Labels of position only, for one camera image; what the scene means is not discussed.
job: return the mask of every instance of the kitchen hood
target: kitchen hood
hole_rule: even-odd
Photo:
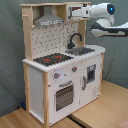
[[[41,18],[35,21],[36,27],[51,25],[51,24],[60,24],[64,22],[64,19],[56,15],[53,15],[52,5],[44,6],[43,9],[44,9],[43,12],[44,16],[42,16]]]

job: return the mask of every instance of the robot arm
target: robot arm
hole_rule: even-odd
[[[115,8],[110,3],[101,3],[92,6],[83,6],[81,9],[72,11],[72,16],[81,16],[83,18],[98,18],[92,24],[91,33],[96,37],[102,36],[128,36],[128,23],[121,26],[112,26],[114,24]]]

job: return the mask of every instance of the faucet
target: faucet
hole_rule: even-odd
[[[70,43],[68,44],[68,49],[72,49],[73,47],[75,47],[75,44],[73,44],[72,39],[75,35],[80,36],[80,41],[82,41],[82,35],[80,33],[74,33],[71,38],[70,38]]]

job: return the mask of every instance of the table surface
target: table surface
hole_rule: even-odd
[[[23,109],[0,118],[0,128],[44,128],[37,119]],[[64,118],[50,128],[81,128],[69,118]]]
[[[115,128],[128,118],[128,89],[103,80],[101,97],[71,117],[87,128]]]

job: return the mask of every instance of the wooden toy kitchen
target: wooden toy kitchen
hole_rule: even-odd
[[[101,95],[105,49],[85,45],[89,18],[71,17],[71,11],[88,5],[21,5],[26,110],[46,128]]]

